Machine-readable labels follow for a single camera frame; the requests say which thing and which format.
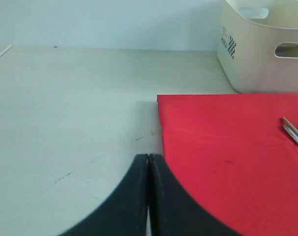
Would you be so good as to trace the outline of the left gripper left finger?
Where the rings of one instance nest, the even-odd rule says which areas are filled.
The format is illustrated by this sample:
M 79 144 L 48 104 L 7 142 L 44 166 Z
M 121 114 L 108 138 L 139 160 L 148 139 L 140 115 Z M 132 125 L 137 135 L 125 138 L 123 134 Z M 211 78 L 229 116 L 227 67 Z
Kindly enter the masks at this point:
M 138 154 L 111 195 L 63 236 L 146 235 L 149 156 Z

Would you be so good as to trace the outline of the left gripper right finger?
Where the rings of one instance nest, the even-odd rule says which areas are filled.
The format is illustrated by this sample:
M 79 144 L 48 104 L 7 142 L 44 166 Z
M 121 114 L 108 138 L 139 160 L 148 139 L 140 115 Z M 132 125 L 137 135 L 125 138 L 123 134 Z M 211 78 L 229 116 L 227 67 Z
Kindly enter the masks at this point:
M 160 154 L 148 157 L 148 208 L 153 236 L 239 236 L 181 186 Z

